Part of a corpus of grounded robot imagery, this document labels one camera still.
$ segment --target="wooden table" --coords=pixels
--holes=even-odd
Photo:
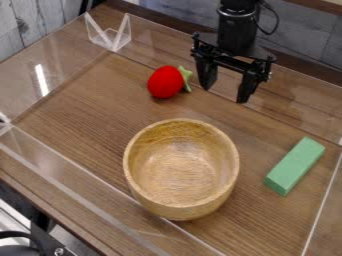
[[[106,5],[93,15],[114,28],[123,17]],[[341,154],[341,88],[276,66],[246,105],[234,103],[241,77],[226,70],[211,92],[194,78],[191,94],[155,100],[146,90],[154,69],[194,70],[191,38],[138,17],[131,23],[133,42],[118,54],[90,43],[81,18],[0,65],[0,109],[16,126],[0,138],[0,178],[106,255],[301,255]],[[58,89],[26,111],[44,94],[39,65]],[[173,224],[130,199],[122,158],[141,129],[178,117],[229,134],[242,170],[223,207]],[[264,178],[305,136],[326,154],[281,198]]]

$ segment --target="cable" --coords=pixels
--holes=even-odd
[[[272,6],[269,3],[266,3],[266,2],[262,0],[262,1],[261,1],[261,5],[262,5],[269,11],[272,11],[272,12],[274,13],[274,16],[276,16],[276,19],[277,19],[276,26],[274,26],[273,30],[269,32],[269,31],[266,31],[266,30],[261,27],[261,25],[260,25],[260,23],[258,23],[258,20],[257,20],[257,18],[254,17],[254,22],[256,22],[256,24],[257,24],[257,27],[260,28],[260,30],[262,31],[264,34],[266,34],[268,36],[270,36],[270,35],[274,34],[274,32],[277,31],[277,29],[278,29],[278,27],[280,27],[281,18],[280,18],[280,15],[278,15],[277,11],[276,11],[274,8],[273,8],[273,6]]]

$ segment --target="green block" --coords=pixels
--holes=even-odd
[[[305,137],[266,176],[265,184],[286,196],[325,153],[325,147]]]

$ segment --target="red strawberry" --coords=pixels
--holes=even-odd
[[[149,91],[155,98],[174,97],[185,86],[185,79],[179,70],[173,66],[159,68],[149,80]]]

